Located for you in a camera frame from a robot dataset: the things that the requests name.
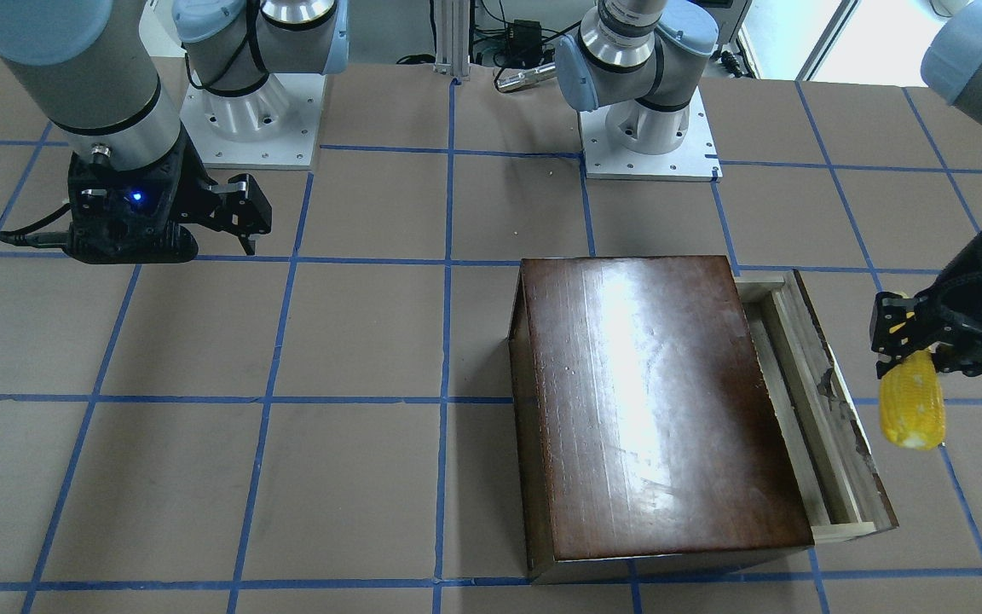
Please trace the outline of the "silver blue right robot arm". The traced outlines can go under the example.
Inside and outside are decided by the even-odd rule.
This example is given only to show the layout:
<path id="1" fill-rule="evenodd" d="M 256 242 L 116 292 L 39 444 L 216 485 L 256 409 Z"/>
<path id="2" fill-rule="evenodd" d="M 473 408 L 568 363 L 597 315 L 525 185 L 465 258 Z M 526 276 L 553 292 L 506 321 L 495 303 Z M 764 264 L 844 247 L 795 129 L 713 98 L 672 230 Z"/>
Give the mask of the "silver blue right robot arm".
<path id="1" fill-rule="evenodd" d="M 139 34 L 141 1 L 0 1 L 0 59 L 72 156 L 66 201 L 0 242 L 86 264 L 179 264 L 190 227 L 229 234 L 248 256 L 273 210 L 248 172 L 216 182 Z M 289 125 L 280 75 L 343 72 L 344 1 L 176 1 L 186 71 L 221 135 Z"/>

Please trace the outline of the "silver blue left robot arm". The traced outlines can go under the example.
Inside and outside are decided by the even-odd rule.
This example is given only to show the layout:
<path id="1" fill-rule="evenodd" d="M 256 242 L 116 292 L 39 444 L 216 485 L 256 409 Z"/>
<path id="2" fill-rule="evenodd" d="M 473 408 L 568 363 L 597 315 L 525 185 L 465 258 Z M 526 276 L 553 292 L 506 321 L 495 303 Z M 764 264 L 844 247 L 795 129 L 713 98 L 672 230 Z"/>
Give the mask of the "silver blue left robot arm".
<path id="1" fill-rule="evenodd" d="M 853 13 L 841 42 L 852 73 L 780 81 L 706 78 L 725 178 L 716 185 L 592 182 L 576 227 L 592 223 L 605 257 L 725 255 L 742 272 L 796 268 L 840 353 L 868 390 L 880 292 L 917 298 L 915 335 L 943 341 L 936 364 L 982 374 L 982 61 L 958 94 L 877 83 L 913 67 L 924 38 L 908 1 Z M 982 46 L 982 30 L 960 55 Z"/>

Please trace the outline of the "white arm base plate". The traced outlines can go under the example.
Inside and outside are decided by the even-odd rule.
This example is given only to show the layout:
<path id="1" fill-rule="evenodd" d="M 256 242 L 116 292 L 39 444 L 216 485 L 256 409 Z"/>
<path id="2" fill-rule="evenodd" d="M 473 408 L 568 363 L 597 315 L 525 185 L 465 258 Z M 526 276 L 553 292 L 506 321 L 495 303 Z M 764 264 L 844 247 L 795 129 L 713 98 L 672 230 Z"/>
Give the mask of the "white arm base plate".
<path id="1" fill-rule="evenodd" d="M 578 113 L 586 175 L 605 180 L 717 182 L 724 177 L 701 90 L 658 112 L 638 101 Z"/>
<path id="2" fill-rule="evenodd" d="M 191 87 L 181 121 L 207 167 L 310 171 L 326 86 L 325 75 L 281 73 L 241 97 Z"/>

